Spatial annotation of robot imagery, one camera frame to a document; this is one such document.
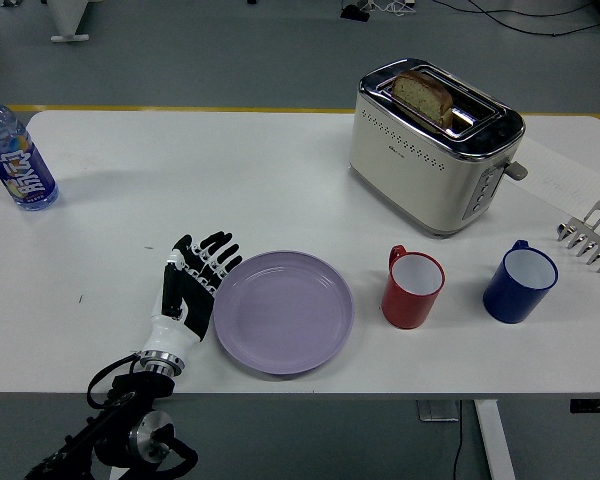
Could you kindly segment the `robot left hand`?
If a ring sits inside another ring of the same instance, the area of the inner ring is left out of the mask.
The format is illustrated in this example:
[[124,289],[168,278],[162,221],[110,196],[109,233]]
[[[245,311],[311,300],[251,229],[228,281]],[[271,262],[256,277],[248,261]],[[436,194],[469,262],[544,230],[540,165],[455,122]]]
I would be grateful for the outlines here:
[[143,354],[167,355],[183,363],[208,330],[215,297],[228,273],[242,262],[233,235],[219,231],[194,242],[176,242],[163,271]]

